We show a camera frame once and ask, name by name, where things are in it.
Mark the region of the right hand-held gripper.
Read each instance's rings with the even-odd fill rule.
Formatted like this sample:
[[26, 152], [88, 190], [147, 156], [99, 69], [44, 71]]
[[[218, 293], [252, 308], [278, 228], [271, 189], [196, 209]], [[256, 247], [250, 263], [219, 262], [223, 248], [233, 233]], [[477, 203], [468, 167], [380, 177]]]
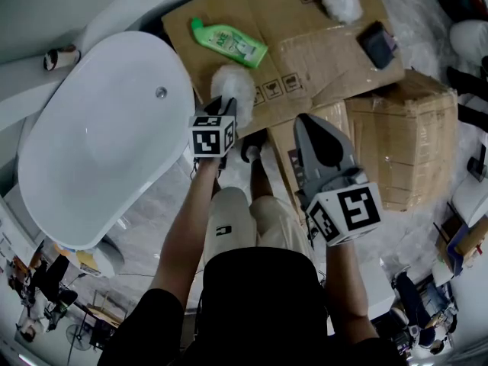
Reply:
[[[328, 246], [352, 241], [383, 223], [376, 183], [356, 166], [349, 138], [327, 120], [300, 114], [294, 123], [305, 183], [297, 192], [300, 207]], [[325, 180], [325, 175], [336, 175]]]

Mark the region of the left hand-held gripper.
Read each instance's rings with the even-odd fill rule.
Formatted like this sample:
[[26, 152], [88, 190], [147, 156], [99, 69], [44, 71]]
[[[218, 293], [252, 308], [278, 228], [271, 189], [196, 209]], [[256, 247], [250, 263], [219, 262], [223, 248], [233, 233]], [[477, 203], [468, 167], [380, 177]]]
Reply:
[[237, 100], [224, 104], [222, 96], [216, 96], [204, 106], [204, 113], [189, 120], [190, 153], [196, 159], [222, 159], [236, 141]]

